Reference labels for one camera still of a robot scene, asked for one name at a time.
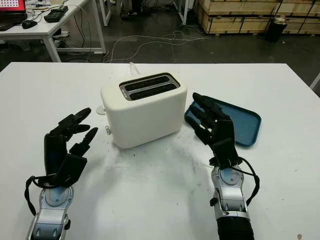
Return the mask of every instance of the keyboard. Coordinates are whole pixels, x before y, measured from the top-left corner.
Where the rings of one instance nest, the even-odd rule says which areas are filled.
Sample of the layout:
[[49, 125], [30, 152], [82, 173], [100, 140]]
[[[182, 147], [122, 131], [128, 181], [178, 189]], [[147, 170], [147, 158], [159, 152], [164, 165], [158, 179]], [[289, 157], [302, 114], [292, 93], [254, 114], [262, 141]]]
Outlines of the keyboard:
[[26, 13], [0, 13], [0, 31], [8, 30], [26, 19]]

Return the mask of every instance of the white toaster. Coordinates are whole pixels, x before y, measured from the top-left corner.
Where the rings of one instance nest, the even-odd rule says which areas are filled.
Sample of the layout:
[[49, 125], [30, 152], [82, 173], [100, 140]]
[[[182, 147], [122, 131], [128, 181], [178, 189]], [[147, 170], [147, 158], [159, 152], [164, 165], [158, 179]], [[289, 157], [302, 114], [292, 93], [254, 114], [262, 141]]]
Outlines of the white toaster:
[[178, 131], [184, 121], [186, 97], [187, 86], [169, 73], [101, 88], [113, 140], [124, 149]]

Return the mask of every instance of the stacked wooden boxes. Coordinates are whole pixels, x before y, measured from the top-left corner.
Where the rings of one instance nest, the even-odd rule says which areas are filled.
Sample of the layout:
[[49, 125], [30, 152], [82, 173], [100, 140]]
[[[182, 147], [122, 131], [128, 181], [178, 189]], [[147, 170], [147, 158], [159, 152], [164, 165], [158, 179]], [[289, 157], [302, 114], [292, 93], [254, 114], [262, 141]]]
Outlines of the stacked wooden boxes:
[[195, 12], [208, 34], [264, 33], [274, 16], [284, 33], [320, 34], [320, 0], [198, 0]]

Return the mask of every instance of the computer mouse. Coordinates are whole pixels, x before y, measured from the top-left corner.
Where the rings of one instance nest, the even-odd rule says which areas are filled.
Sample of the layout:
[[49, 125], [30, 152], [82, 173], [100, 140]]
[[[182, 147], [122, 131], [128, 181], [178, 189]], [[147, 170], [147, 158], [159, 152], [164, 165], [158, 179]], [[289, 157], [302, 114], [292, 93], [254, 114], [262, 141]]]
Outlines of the computer mouse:
[[36, 21], [32, 21], [32, 20], [24, 20], [22, 22], [22, 28], [23, 29], [29, 29], [32, 28], [33, 26], [37, 25], [38, 23]]

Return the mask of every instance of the table surface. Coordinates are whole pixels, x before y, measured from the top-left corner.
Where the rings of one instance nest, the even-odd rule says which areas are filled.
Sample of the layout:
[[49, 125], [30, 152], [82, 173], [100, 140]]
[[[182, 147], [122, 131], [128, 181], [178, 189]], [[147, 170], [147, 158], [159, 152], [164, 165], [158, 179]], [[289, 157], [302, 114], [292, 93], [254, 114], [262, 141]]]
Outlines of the table surface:
[[[79, 7], [83, 7], [83, 5], [87, 2], [88, 0], [68, 0], [67, 2], [65, 2], [65, 6], [68, 6], [68, 11], [64, 14], [64, 16], [60, 19], [59, 22], [46, 22], [44, 16], [48, 15], [50, 13], [50, 11], [44, 12], [42, 14], [42, 19], [41, 21], [28, 29], [23, 29], [21, 25], [17, 25], [17, 26], [13, 26], [11, 28], [9, 28], [6, 31], [0, 31], [0, 38], [1, 36], [34, 36], [34, 35], [48, 35], [53, 33], [53, 31], [56, 31], [57, 28], [62, 25], [69, 17], [70, 15], [74, 14], [75, 11], [80, 10], [77, 6]], [[32, 15], [30, 13], [27, 12], [28, 15], [28, 20], [33, 19]]]
[[[320, 238], [320, 99], [286, 64], [136, 64], [141, 73], [169, 72], [198, 92], [257, 112], [255, 145], [237, 146], [260, 176], [249, 206], [256, 240]], [[187, 125], [130, 149], [107, 135], [97, 115], [100, 88], [131, 76], [129, 64], [13, 62], [0, 73], [0, 239], [24, 239], [33, 219], [24, 199], [30, 175], [45, 174], [43, 139], [58, 121], [85, 107], [99, 127], [74, 185], [67, 240], [217, 240], [209, 200], [209, 147]], [[68, 143], [80, 141], [75, 135]], [[254, 181], [245, 176], [249, 196]], [[38, 209], [40, 189], [32, 186]]]

